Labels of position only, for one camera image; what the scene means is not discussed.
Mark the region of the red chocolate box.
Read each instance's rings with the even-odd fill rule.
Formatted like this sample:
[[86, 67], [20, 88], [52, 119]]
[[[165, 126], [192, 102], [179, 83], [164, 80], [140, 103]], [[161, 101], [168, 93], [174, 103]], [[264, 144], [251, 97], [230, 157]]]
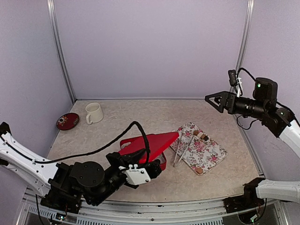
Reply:
[[[144, 140], [141, 136], [123, 139], [120, 141], [120, 150], [119, 153], [123, 156], [129, 153], [134, 153], [144, 148]], [[166, 169], [166, 157], [164, 154], [164, 150], [162, 147], [154, 147], [154, 149], [150, 150], [150, 158], [149, 162], [153, 162], [155, 160], [160, 161], [161, 170]]]

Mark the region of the red box lid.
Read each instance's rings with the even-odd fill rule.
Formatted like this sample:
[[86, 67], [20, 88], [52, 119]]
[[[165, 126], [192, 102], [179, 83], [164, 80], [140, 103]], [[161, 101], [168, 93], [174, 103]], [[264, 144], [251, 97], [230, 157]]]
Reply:
[[[159, 155], [161, 155], [173, 142], [179, 137], [179, 133], [169, 132], [160, 134], [149, 134], [146, 135], [149, 147], [149, 162], [152, 162]], [[137, 136], [133, 138], [128, 138], [120, 141], [120, 151], [121, 155], [126, 155], [134, 153], [145, 148], [144, 140], [142, 136]]]

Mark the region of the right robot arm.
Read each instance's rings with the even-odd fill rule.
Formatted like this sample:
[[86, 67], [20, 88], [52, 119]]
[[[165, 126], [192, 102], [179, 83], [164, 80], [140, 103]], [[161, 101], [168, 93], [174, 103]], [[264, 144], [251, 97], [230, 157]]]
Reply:
[[[300, 126], [292, 111], [277, 107], [278, 84], [268, 78], [256, 78], [253, 98], [240, 97], [229, 91], [221, 91], [205, 97], [205, 101], [217, 111], [239, 114], [257, 119], [276, 138], [288, 145], [298, 156], [300, 154]], [[299, 181], [273, 181], [257, 178], [244, 185], [240, 204], [250, 208], [258, 199], [278, 199], [300, 202]]]

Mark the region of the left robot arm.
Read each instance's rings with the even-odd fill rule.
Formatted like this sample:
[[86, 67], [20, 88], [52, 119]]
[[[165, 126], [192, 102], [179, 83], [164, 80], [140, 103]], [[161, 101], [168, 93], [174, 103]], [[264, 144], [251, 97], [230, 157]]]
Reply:
[[81, 198], [98, 206], [122, 185], [136, 189], [155, 179], [161, 172], [160, 160], [150, 161], [150, 145], [141, 125], [145, 147], [133, 153], [106, 155], [110, 167], [94, 161], [67, 165], [62, 159], [48, 160], [18, 143], [6, 122], [0, 125], [0, 164], [13, 171], [41, 197], [43, 206], [77, 213]]

